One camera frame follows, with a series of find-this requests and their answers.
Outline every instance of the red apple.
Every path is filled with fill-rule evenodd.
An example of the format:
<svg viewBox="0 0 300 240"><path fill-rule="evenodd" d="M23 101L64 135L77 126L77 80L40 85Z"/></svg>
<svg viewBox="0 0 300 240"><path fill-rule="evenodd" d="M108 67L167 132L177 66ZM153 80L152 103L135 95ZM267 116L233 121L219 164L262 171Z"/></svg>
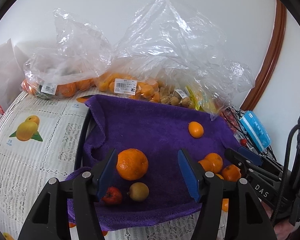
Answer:
<svg viewBox="0 0 300 240"><path fill-rule="evenodd" d="M110 187L101 199L106 205L118 205L122 202L122 194L116 187Z"/></svg>

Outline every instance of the purple cloth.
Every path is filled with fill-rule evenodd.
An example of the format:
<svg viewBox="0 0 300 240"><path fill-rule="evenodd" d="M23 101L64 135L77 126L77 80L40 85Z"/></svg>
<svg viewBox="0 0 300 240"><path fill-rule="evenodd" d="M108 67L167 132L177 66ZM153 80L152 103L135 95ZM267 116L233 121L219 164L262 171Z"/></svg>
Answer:
<svg viewBox="0 0 300 240"><path fill-rule="evenodd" d="M211 152L224 158L226 148L240 147L226 122L221 117L211 121L207 113L103 95L91 97L86 105L96 126L84 144L84 166L92 167L101 161L112 147L118 152L139 149L149 161L147 173L137 180L145 183L150 191L141 203L133 202L126 194L137 181L124 180L115 171L112 186L121 190L123 202L118 206L105 206L102 201L96 203L102 230L152 226L199 211L201 205L190 197L181 175L178 150L187 149L191 157L199 161ZM195 139L189 134L191 121L202 124L201 138ZM70 178L84 170L81 168ZM74 218L71 201L69 216Z"/></svg>

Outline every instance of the brown wooden trim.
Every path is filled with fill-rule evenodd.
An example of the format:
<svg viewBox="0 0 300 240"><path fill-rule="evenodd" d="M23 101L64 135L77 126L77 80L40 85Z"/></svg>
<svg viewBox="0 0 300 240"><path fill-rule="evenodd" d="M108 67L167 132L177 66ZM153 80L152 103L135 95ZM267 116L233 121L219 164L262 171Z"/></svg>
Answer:
<svg viewBox="0 0 300 240"><path fill-rule="evenodd" d="M270 45L261 70L256 78L256 85L250 90L248 96L240 107L242 110L253 110L255 108L270 81L271 75L281 52L286 19L287 9L280 2L280 0L277 0L274 28L272 31Z"/></svg>

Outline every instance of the transparent plastic bag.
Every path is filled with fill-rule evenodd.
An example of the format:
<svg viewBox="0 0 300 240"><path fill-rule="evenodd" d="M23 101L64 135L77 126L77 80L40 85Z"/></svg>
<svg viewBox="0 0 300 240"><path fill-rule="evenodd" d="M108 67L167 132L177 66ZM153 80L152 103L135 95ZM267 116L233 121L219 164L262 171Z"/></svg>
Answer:
<svg viewBox="0 0 300 240"><path fill-rule="evenodd" d="M164 86L185 90L196 110L214 118L255 82L245 64L224 58L225 41L218 27L182 0L154 0L136 12L108 74L165 80Z"/></svg>
<svg viewBox="0 0 300 240"><path fill-rule="evenodd" d="M57 43L38 48L24 64L21 87L40 98L71 97L94 85L111 63L113 49L103 32L77 16L54 10Z"/></svg>

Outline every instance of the yellow fruit picture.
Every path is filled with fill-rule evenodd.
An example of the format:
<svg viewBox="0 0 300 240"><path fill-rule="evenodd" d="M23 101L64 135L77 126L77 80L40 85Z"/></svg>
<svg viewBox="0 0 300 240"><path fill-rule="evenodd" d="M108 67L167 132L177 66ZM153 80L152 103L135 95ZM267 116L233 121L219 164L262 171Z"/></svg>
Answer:
<svg viewBox="0 0 300 240"><path fill-rule="evenodd" d="M22 122L17 130L9 137L16 137L19 141L25 142L30 139L42 142L42 138L38 132L40 119L36 115L31 115Z"/></svg>
<svg viewBox="0 0 300 240"><path fill-rule="evenodd" d="M9 233L3 233L2 235L6 240L14 240L13 237Z"/></svg>

